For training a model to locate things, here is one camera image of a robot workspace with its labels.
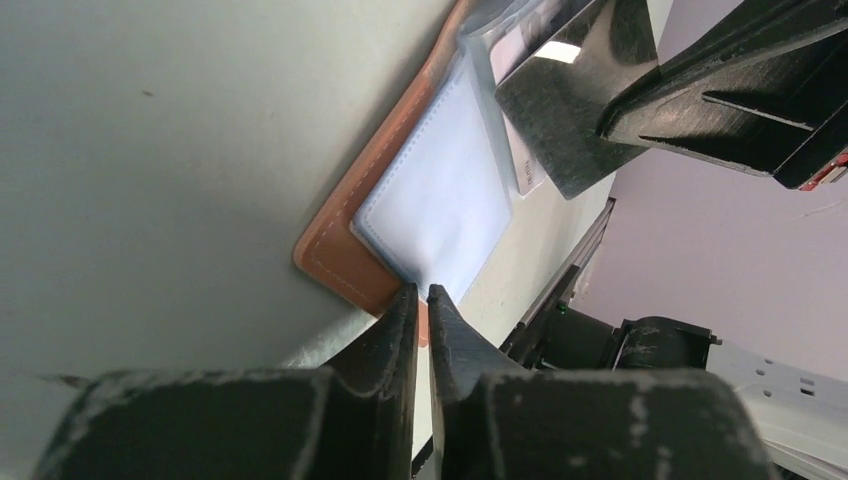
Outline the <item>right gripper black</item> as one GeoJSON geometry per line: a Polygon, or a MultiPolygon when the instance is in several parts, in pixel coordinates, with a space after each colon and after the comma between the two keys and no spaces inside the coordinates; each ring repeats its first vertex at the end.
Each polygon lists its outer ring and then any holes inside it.
{"type": "Polygon", "coordinates": [[[846,3],[740,3],[620,96],[602,136],[814,190],[847,164],[846,3]]]}

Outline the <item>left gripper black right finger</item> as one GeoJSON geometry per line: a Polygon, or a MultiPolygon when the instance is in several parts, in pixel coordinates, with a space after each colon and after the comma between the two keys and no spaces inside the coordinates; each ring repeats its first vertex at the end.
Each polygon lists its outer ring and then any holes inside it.
{"type": "Polygon", "coordinates": [[[772,479],[741,401],[697,369],[533,372],[428,294],[441,479],[772,479]]]}

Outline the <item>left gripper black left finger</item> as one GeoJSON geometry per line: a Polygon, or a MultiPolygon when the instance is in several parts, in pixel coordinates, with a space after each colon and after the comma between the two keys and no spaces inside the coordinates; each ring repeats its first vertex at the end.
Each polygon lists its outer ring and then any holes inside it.
{"type": "Polygon", "coordinates": [[[418,290],[313,369],[126,370],[90,382],[37,479],[407,479],[418,290]]]}

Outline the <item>brown leather card holder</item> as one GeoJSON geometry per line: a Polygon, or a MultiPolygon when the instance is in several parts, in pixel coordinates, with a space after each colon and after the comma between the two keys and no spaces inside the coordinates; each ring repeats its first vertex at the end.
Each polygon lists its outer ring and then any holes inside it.
{"type": "Polygon", "coordinates": [[[545,173],[496,85],[580,9],[457,1],[420,70],[298,240],[295,265],[379,316],[404,283],[460,300],[545,173]]]}

